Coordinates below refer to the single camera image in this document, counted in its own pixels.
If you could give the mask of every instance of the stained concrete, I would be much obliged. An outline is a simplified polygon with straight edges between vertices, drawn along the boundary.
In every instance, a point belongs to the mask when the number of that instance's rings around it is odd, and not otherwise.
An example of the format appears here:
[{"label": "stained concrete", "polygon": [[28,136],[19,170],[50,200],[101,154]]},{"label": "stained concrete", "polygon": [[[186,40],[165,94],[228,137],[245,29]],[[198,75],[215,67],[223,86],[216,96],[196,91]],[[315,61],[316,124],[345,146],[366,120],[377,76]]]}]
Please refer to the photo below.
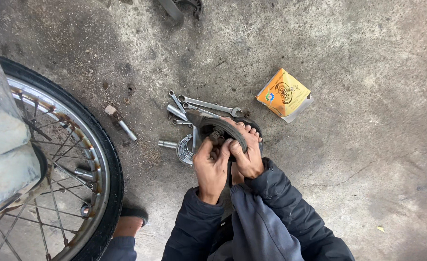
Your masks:
[{"label": "stained concrete", "polygon": [[[251,111],[265,156],[356,260],[427,261],[427,0],[204,3],[201,21],[183,8],[174,25],[156,0],[0,1],[0,55],[63,86],[115,143],[126,200],[150,215],[138,260],[161,258],[196,185],[193,169],[157,146],[190,131],[167,120],[174,90]],[[292,123],[254,100],[281,67],[315,98]],[[136,143],[113,128],[107,104]]]}]

